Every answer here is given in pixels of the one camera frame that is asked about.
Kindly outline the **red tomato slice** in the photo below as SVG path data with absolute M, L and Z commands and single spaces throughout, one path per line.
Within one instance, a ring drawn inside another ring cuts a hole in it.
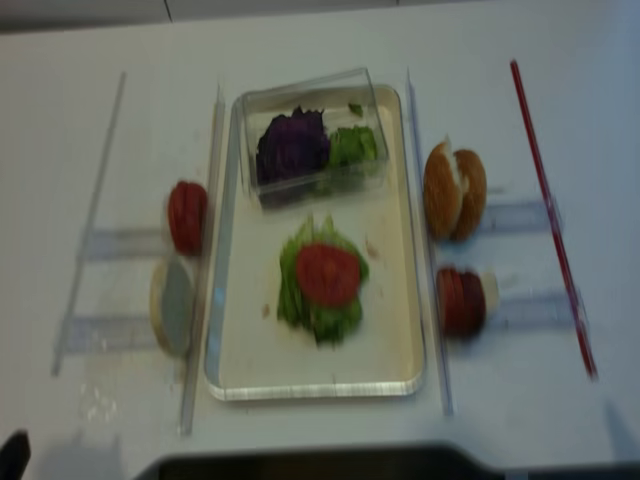
M 322 307 L 347 305 L 356 298 L 360 287 L 358 257 L 328 244 L 302 247 L 296 256 L 295 273 L 302 294 Z

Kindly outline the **green lettuce pile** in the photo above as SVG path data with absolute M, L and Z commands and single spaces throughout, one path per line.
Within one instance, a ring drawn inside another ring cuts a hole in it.
M 295 261 L 302 247 L 322 243 L 354 253 L 360 264 L 360 287 L 354 300 L 340 308 L 322 307 L 310 302 L 301 292 L 295 273 Z M 331 216 L 317 225 L 309 215 L 295 234 L 283 244 L 280 257 L 280 287 L 277 318 L 293 328 L 302 328 L 314 336 L 318 344 L 340 343 L 353 333 L 363 317 L 360 291 L 369 279 L 369 265 L 355 244 L 340 233 Z

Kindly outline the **green lettuce in container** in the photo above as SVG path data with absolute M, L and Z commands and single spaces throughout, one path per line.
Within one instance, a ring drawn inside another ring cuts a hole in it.
M 378 156 L 373 130 L 364 125 L 338 127 L 329 132 L 327 169 L 375 161 Z

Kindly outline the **stack of tomato slices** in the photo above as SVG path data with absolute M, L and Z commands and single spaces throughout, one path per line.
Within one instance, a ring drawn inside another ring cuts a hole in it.
M 171 190 L 167 221 L 174 247 L 182 255 L 201 253 L 207 208 L 207 192 L 200 184 L 180 180 Z

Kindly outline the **meat patty slices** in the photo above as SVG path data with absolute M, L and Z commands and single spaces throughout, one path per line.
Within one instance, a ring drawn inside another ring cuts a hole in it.
M 442 268 L 436 276 L 436 287 L 443 335 L 456 340 L 479 335 L 487 316 L 480 277 L 471 271 Z

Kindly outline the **pale bread slice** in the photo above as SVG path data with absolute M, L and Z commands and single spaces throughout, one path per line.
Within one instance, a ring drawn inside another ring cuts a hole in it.
M 182 260 L 162 259 L 151 277 L 149 317 L 158 345 L 171 357 L 184 357 L 190 350 L 194 300 L 195 290 Z

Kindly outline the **white cheese slice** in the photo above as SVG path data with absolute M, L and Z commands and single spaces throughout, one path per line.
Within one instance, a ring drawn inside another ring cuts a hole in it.
M 500 305 L 500 293 L 497 277 L 493 272 L 485 271 L 479 275 L 484 296 L 486 316 L 493 316 Z

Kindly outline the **clear holder under meat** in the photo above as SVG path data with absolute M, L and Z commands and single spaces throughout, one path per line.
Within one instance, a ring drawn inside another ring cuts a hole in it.
M 503 299 L 486 321 L 490 330 L 532 331 L 573 329 L 574 312 L 564 291 Z

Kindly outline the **clear holder under bread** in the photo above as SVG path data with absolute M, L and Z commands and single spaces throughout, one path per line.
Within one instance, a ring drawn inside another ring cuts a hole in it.
M 146 315 L 75 315 L 64 322 L 57 351 L 63 355 L 154 349 L 158 346 Z

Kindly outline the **metal baking tray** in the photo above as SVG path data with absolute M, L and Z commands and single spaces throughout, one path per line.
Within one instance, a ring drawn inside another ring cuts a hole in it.
M 375 88 L 390 150 L 380 186 L 263 210 L 241 178 L 244 123 L 234 106 L 223 184 L 218 195 L 213 284 L 204 371 L 225 401 L 402 396 L 425 369 L 423 327 L 430 321 L 428 258 L 420 182 L 405 152 L 408 117 L 398 92 Z M 279 257 L 308 218 L 331 218 L 370 268 L 360 301 L 363 318 L 338 345 L 277 318 Z

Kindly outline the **left sesame bun half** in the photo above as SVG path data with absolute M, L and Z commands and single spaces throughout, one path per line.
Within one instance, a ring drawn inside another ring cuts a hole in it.
M 428 156 L 423 175 L 423 202 L 432 237 L 448 238 L 457 225 L 463 202 L 462 181 L 449 136 Z

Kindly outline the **right sesame bun half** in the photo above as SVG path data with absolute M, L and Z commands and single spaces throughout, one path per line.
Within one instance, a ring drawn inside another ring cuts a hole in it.
M 454 155 L 463 181 L 463 196 L 461 212 L 450 239 L 463 242 L 472 236 L 481 222 L 487 201 L 487 179 L 476 152 L 460 149 Z

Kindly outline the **clear holder under buns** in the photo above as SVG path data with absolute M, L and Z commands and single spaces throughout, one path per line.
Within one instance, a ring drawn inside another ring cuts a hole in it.
M 556 215 L 557 225 L 563 220 L 554 198 L 525 200 L 515 203 L 491 203 L 485 208 L 478 227 L 479 234 L 533 234 L 552 231 L 550 211 Z

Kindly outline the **red plastic rod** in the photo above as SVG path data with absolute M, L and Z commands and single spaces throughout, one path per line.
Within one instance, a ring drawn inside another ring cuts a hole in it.
M 522 81 L 519 65 L 515 59 L 510 61 L 510 70 L 518 98 L 519 108 L 527 135 L 529 147 L 531 150 L 532 159 L 538 179 L 539 188 L 542 194 L 543 202 L 545 205 L 547 217 L 551 227 L 551 233 L 553 243 L 556 251 L 557 260 L 559 263 L 560 271 L 562 274 L 564 288 L 569 300 L 571 314 L 574 323 L 574 329 L 583 361 L 586 374 L 591 381 L 598 379 L 598 370 L 595 362 L 595 358 L 592 352 L 590 343 L 588 328 L 587 328 L 587 316 L 580 296 L 580 292 L 574 281 L 571 266 L 567 256 L 564 239 L 562 235 L 562 228 L 560 222 L 560 216 L 556 206 L 555 198 L 552 194 L 551 187 L 549 185 L 546 171 L 541 156 L 541 151 L 538 145 L 533 120 L 531 117 L 528 101 L 526 98 L 526 92 Z

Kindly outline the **clear rail of tray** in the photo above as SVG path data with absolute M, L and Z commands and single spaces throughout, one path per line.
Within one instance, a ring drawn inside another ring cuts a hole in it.
M 435 262 L 434 245 L 429 234 L 426 220 L 426 210 L 423 199 L 423 155 L 420 139 L 419 116 L 416 103 L 415 89 L 411 80 L 410 68 L 406 69 L 406 97 L 408 102 L 409 128 L 413 158 L 415 163 L 415 176 L 418 195 L 419 221 L 424 243 L 424 257 L 426 265 L 426 278 L 429 293 L 429 307 L 431 312 L 431 330 L 436 356 L 437 378 L 439 383 L 440 401 L 443 415 L 452 418 L 455 413 L 452 398 L 451 380 L 446 344 L 444 343 L 440 326 L 440 305 L 436 285 L 437 264 Z
M 202 335 L 207 309 L 208 278 L 215 224 L 215 201 L 217 196 L 216 188 L 218 183 L 221 143 L 223 140 L 225 110 L 226 106 L 223 90 L 221 88 L 221 85 L 218 84 L 212 117 L 212 136 L 207 171 L 208 176 L 206 183 L 207 203 L 202 237 L 203 246 L 196 269 L 194 284 L 195 296 L 191 325 L 191 346 L 186 358 L 186 370 L 181 399 L 179 422 L 179 433 L 181 437 L 189 436 L 192 433 L 193 429 L 195 398 L 197 393 L 200 355 L 202 348 Z

